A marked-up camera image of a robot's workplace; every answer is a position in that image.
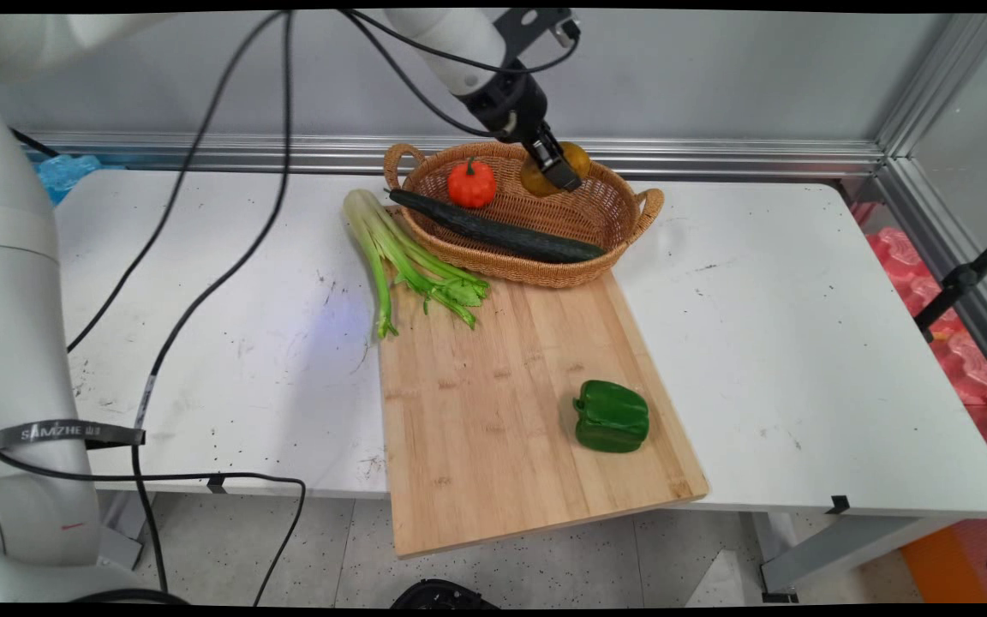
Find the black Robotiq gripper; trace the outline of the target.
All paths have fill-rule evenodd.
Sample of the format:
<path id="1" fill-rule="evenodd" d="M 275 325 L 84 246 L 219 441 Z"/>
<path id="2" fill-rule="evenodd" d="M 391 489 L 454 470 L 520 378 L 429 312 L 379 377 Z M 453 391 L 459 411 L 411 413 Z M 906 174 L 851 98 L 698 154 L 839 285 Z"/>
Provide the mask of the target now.
<path id="1" fill-rule="evenodd" d="M 580 173 L 546 122 L 548 102 L 530 73 L 498 73 L 458 101 L 481 125 L 474 135 L 502 143 L 526 144 L 526 190 L 530 193 L 573 192 Z"/>

